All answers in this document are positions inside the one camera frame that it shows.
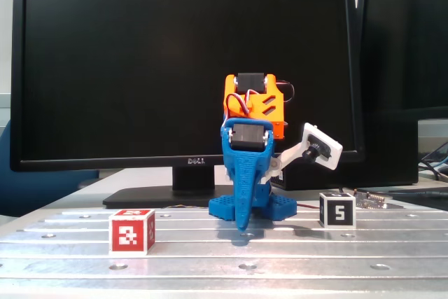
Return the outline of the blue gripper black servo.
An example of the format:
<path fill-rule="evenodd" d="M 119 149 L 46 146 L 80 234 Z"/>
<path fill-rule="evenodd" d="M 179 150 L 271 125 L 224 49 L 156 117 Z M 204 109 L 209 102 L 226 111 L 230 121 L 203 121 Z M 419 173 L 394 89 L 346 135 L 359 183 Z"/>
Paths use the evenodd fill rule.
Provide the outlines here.
<path fill-rule="evenodd" d="M 273 124 L 267 120 L 230 118 L 224 123 L 223 159 L 233 182 L 233 215 L 240 231 L 249 225 L 256 186 L 269 168 L 273 144 Z"/>

